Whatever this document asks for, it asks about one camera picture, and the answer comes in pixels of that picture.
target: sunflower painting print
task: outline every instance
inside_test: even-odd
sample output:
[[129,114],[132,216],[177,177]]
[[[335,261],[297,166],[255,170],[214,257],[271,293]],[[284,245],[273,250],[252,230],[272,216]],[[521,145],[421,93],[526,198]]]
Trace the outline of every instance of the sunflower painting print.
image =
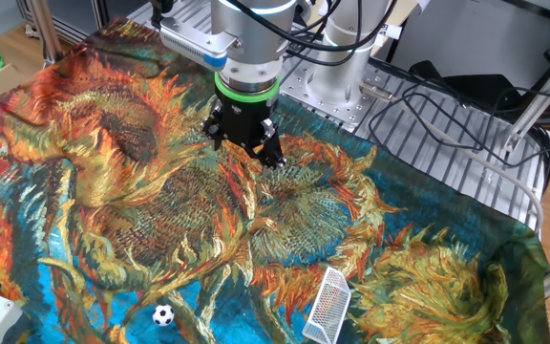
[[339,343],[549,340],[529,228],[286,99],[288,165],[265,177],[209,147],[214,101],[122,19],[0,96],[1,293],[25,341],[306,342],[327,267],[352,290]]

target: soccer ball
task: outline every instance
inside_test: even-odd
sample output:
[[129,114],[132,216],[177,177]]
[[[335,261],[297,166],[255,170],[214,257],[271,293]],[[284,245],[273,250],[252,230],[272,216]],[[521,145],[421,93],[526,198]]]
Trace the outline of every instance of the soccer ball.
[[173,308],[169,305],[158,305],[152,313],[152,320],[159,326],[167,326],[173,321]]

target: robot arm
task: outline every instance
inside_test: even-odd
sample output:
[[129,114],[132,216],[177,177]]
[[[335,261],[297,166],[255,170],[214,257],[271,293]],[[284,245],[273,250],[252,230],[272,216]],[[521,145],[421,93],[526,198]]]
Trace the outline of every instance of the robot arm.
[[[270,119],[277,108],[282,55],[287,41],[269,31],[226,0],[211,0],[212,33],[206,34],[176,18],[163,18],[171,0],[151,0],[153,25],[162,43],[215,72],[218,103],[202,124],[203,133],[218,149],[229,140],[267,169],[286,164]],[[289,32],[297,0],[243,0],[265,19]]]
[[[283,168],[286,159],[277,125],[270,116],[277,108],[278,73],[289,43],[282,36],[292,29],[299,0],[210,0],[210,34],[176,18],[163,18],[162,14],[172,9],[173,0],[151,1],[153,26],[160,29],[162,43],[215,72],[215,93],[219,101],[211,116],[201,124],[214,149],[218,149],[223,140],[229,140],[251,158],[258,159],[265,171]],[[243,12],[231,2],[247,9]],[[360,98],[360,81],[377,33],[375,28],[388,4],[387,0],[338,2],[341,5],[337,3],[338,9],[328,18],[324,30],[328,45],[321,46],[329,51],[321,52],[318,58],[328,66],[315,66],[307,84],[307,91],[313,97],[322,99],[333,109],[343,108],[339,103],[345,107],[355,106],[354,101]],[[303,5],[303,12],[309,13],[307,2],[301,7]],[[248,15],[249,11],[280,32],[266,28]],[[359,11],[370,15],[360,21]]]

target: metal plate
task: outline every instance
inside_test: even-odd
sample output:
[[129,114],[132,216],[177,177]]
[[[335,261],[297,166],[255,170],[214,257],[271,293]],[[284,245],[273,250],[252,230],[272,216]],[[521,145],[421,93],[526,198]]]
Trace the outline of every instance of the metal plate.
[[[209,0],[178,2],[171,11],[171,15],[192,24],[202,32],[208,33],[211,31],[210,7],[208,4]],[[129,15],[129,18],[152,28],[149,24],[151,15],[152,8],[149,4],[146,4]],[[307,52],[307,54],[313,57],[317,55],[316,52],[312,51]],[[333,109],[322,107],[318,102],[319,99],[311,98],[308,93],[305,97],[303,89],[297,89],[294,86],[304,83],[305,69],[308,69],[305,62],[298,58],[292,57],[285,61],[284,68],[280,72],[282,85],[284,85],[281,91],[283,95],[291,97],[309,110],[335,121],[344,129],[362,139],[375,141],[370,136],[372,131],[378,140],[402,161],[442,181],[462,194],[473,197],[530,227],[536,225],[536,210],[532,209],[529,197],[518,187],[502,179],[500,175],[484,168],[481,164],[470,160],[464,154],[458,152],[457,149],[438,144],[412,114],[406,113],[400,107],[394,106],[385,114],[370,122],[377,113],[388,106],[388,102],[369,97],[363,100],[365,102],[361,104],[361,109],[349,107],[349,114],[354,115],[353,119],[348,117],[348,120],[341,121],[334,118]],[[365,70],[364,78],[371,84],[392,92],[395,97],[400,97],[404,90],[414,85],[406,79],[377,70],[370,65]],[[416,91],[427,95],[452,114],[475,137],[485,138],[485,144],[494,151],[502,151],[501,147],[505,140],[505,133],[510,129],[511,124],[494,118],[492,125],[487,128],[489,120],[487,113],[472,107],[464,108],[452,97],[430,88],[418,87]],[[413,98],[411,105],[423,120],[433,124],[450,137],[462,144],[475,144],[471,137],[462,131],[460,126],[439,113],[424,98]],[[340,114],[341,111],[347,112],[347,108],[345,110],[339,109],[337,114]],[[540,147],[534,140],[529,137],[523,138],[518,144],[518,149],[507,158],[507,161],[520,161],[539,150]],[[485,151],[477,151],[476,153],[485,160],[502,166],[501,162],[497,161],[491,154]],[[534,190],[537,197],[541,198],[544,187],[544,162],[540,157],[535,157],[520,167],[506,168],[505,172],[528,185]]]

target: green ring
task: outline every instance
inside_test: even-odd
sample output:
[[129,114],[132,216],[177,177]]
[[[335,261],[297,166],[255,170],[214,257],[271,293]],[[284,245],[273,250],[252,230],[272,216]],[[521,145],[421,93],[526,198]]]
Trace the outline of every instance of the green ring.
[[275,80],[275,85],[273,85],[273,87],[271,87],[270,90],[256,96],[246,96],[246,95],[241,95],[234,91],[231,91],[229,88],[224,86],[224,84],[220,80],[220,76],[218,75],[218,73],[216,73],[216,87],[218,88],[218,90],[220,90],[220,92],[222,92],[223,95],[233,100],[237,100],[239,102],[245,102],[245,103],[257,103],[257,102],[265,101],[267,99],[271,99],[278,95],[279,78],[277,77],[277,80]]

